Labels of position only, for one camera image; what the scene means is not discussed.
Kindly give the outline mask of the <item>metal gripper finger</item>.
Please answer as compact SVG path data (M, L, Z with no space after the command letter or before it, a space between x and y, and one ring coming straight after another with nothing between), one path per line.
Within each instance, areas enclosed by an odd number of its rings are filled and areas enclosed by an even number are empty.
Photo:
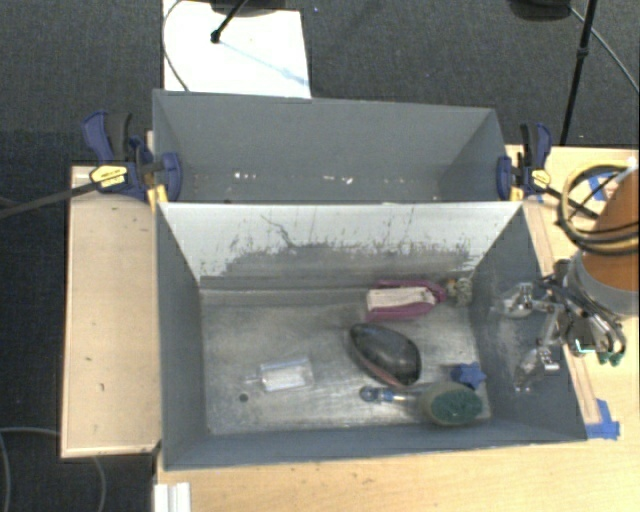
M500 294L492 305L492 311L509 319L523 319L534 311L533 284L520 282Z
M514 389L519 393L529 393L536 382L559 370L559 359L550 348L536 347L531 349L524 354L515 368Z

